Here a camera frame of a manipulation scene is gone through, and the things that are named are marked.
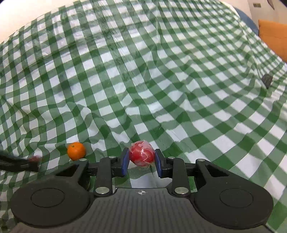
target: silver bolt head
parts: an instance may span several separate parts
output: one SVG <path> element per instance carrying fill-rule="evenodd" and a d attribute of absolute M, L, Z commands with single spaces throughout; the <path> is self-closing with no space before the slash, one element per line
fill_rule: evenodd
<path fill-rule="evenodd" d="M 177 187 L 174 189 L 177 194 L 187 194 L 188 189 L 186 187 Z"/>
<path fill-rule="evenodd" d="M 110 191 L 110 189 L 107 188 L 107 187 L 98 187 L 98 188 L 96 188 L 96 193 L 98 193 L 98 194 L 106 194 L 109 191 Z"/>

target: black object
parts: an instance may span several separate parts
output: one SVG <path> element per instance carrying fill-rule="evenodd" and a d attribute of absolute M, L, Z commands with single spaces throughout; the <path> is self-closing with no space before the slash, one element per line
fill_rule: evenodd
<path fill-rule="evenodd" d="M 127 174 L 129 151 L 89 164 L 76 161 L 18 189 L 11 210 L 16 232 L 226 232 L 267 233 L 273 208 L 270 194 L 204 159 L 195 164 L 165 158 L 156 150 L 160 178 L 168 188 L 112 192 L 112 177 Z M 86 191 L 90 175 L 94 191 Z M 191 193 L 188 176 L 197 192 Z"/>
<path fill-rule="evenodd" d="M 272 0 L 267 0 L 267 1 L 268 1 L 269 5 L 272 7 L 272 9 L 275 10 L 273 1 Z"/>
<path fill-rule="evenodd" d="M 10 155 L 5 151 L 0 151 L 0 170 L 9 172 L 38 171 L 38 162 L 26 160 Z"/>
<path fill-rule="evenodd" d="M 280 0 L 287 7 L 287 0 Z"/>
<path fill-rule="evenodd" d="M 264 85 L 266 86 L 267 89 L 270 87 L 272 79 L 273 79 L 273 77 L 270 76 L 269 74 L 263 75 L 261 80 L 262 80 L 262 82 L 264 83 Z"/>

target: gingham cloth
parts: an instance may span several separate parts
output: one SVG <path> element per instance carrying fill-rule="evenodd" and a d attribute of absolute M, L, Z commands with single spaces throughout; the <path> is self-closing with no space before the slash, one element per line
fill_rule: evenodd
<path fill-rule="evenodd" d="M 2 230 L 15 225 L 12 194 L 68 163 L 69 143 L 84 143 L 95 162 L 147 140 L 166 157 L 205 158 L 267 189 L 268 226 L 286 233 L 286 67 L 215 0 L 77 1 L 32 21 L 0 45 L 0 142 L 42 161 L 37 174 L 1 171 Z M 113 181 L 169 182 L 132 163 Z"/>

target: wall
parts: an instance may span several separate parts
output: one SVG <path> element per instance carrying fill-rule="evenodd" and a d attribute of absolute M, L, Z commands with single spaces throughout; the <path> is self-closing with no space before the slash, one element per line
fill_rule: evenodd
<path fill-rule="evenodd" d="M 252 15 L 252 20 L 258 26 L 258 19 L 277 21 L 278 16 L 273 8 L 269 5 L 267 0 L 248 0 L 250 12 Z M 255 8 L 253 3 L 260 3 L 261 8 Z"/>
<path fill-rule="evenodd" d="M 0 5 L 0 43 L 37 17 L 75 0 L 4 0 Z"/>
<path fill-rule="evenodd" d="M 273 0 L 277 22 L 287 24 L 287 7 L 279 0 Z"/>

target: tomato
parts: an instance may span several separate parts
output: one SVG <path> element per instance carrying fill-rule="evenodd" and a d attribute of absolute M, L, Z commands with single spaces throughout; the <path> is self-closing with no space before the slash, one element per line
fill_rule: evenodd
<path fill-rule="evenodd" d="M 129 148 L 129 159 L 139 167 L 149 167 L 154 157 L 154 149 L 147 141 L 137 141 Z"/>

